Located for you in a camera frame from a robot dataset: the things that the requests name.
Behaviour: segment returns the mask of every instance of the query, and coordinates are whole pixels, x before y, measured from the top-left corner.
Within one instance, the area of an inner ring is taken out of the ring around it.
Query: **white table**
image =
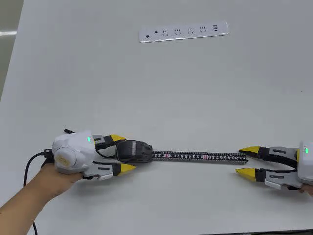
[[[164,150],[234,152],[313,139],[312,8],[309,0],[26,0],[0,102],[0,203],[64,127]],[[137,41],[144,25],[219,20],[229,23],[228,36]],[[313,199],[248,182],[236,167],[151,163],[81,181],[40,213],[39,234],[313,227]]]

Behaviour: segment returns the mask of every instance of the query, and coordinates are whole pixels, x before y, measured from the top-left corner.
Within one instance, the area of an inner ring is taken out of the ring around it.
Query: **black measuring tape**
[[[142,141],[121,141],[116,144],[114,158],[125,163],[148,163],[151,161],[202,162],[246,164],[244,153],[208,153],[208,152],[177,152],[156,151]]]
[[[152,161],[203,162],[246,164],[248,160],[242,153],[207,153],[207,152],[175,152],[153,151]]]

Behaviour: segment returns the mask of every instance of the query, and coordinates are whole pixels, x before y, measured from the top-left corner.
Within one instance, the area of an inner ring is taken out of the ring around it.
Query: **electrical outlet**
[[[194,28],[187,28],[187,34],[188,35],[194,35],[195,34],[195,31],[194,31]]]
[[[188,38],[223,36],[228,34],[225,21],[214,23],[195,23],[187,25],[169,25],[143,28],[139,31],[141,43],[161,42]]]

